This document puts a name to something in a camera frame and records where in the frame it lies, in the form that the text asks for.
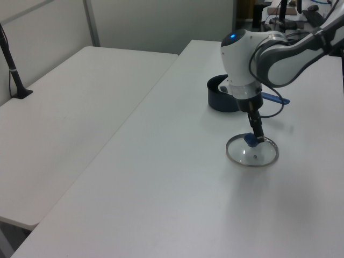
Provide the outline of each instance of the white tabletop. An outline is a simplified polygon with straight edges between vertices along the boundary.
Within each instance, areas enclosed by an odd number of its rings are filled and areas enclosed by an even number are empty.
[[[263,121],[280,157],[261,169],[226,157],[250,126],[208,106],[223,73],[220,43],[192,41],[13,258],[341,257],[340,59],[280,89],[291,103]]]
[[[269,23],[270,19],[275,17],[275,15],[269,15],[268,16],[268,8],[278,7],[280,1],[281,0],[266,1],[266,2],[271,2],[271,6],[268,6],[268,7],[263,9],[263,11],[262,11],[262,22],[268,18],[267,23]],[[329,10],[331,9],[331,6],[329,4],[319,4],[319,3],[315,3],[311,0],[302,0],[302,10],[307,10],[308,7],[310,7],[311,5],[315,5],[315,4],[319,7],[318,12],[323,16],[326,16],[327,13],[329,12]],[[302,20],[304,22],[307,21],[304,14],[298,13],[297,11],[296,11],[296,15],[286,15],[285,18],[288,20]]]
[[[86,47],[0,107],[0,220],[33,229],[177,55]]]

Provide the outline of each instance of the cable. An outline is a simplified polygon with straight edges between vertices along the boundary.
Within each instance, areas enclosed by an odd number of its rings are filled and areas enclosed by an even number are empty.
[[[286,38],[292,37],[292,36],[297,36],[297,35],[302,35],[302,34],[310,34],[311,32],[296,32],[296,33],[291,33]]]
[[[11,72],[10,71],[9,71],[9,91],[10,91],[11,98],[13,98],[12,91],[11,91]]]
[[[277,9],[278,9],[278,7],[281,5],[281,3],[282,3],[282,0],[280,1],[280,3],[278,4],[278,6],[276,7],[276,9],[273,11],[273,13],[276,12],[276,15],[277,15]],[[271,16],[271,15],[268,15],[268,16],[267,16],[267,18],[265,19],[264,23],[267,22],[267,20],[268,20],[268,18],[269,18],[270,16]]]
[[[289,45],[291,44],[292,41],[289,41],[289,42],[285,42],[285,41],[277,41],[275,42],[274,44],[272,44],[271,46],[274,46],[274,45],[277,45],[277,44],[281,44],[281,45]],[[259,49],[261,49],[262,47],[264,46],[264,44],[261,44],[258,48],[256,48],[256,50],[253,52],[250,60],[249,60],[249,63],[248,63],[248,70],[250,72],[250,74],[257,80],[259,81],[260,83],[264,84],[266,87],[268,87],[270,90],[272,90],[278,97],[279,99],[281,100],[282,102],[282,106],[281,108],[274,114],[271,114],[269,116],[260,116],[260,118],[271,118],[271,117],[274,117],[276,115],[278,115],[279,113],[282,112],[282,110],[284,109],[284,99],[282,97],[282,95],[277,91],[275,90],[272,86],[269,85],[269,83],[267,82],[264,82],[263,80],[261,80],[260,78],[258,78],[253,72],[252,72],[252,69],[251,69],[251,64],[252,64],[252,61],[253,61],[253,58],[255,57],[256,53],[259,51]]]
[[[327,15],[326,18],[325,18],[325,21],[327,21],[327,19],[328,19],[329,16],[331,15],[331,13],[334,11],[334,9],[335,9],[336,5],[338,4],[338,2],[339,2],[339,0],[337,0],[337,1],[333,4],[331,10],[329,11],[328,15]]]
[[[278,10],[278,7],[281,5],[282,3],[282,0],[280,1],[280,3],[278,4],[276,10],[274,12],[276,12],[276,15],[275,15],[275,26],[274,26],[274,30],[276,29],[276,20],[277,20],[277,10]]]
[[[5,33],[5,31],[4,31],[4,28],[2,28],[2,26],[1,26],[1,23],[0,23],[0,30],[1,30],[1,32],[2,32],[2,35],[4,35],[4,37],[5,37],[6,44],[9,45],[9,41],[7,40],[6,33]]]

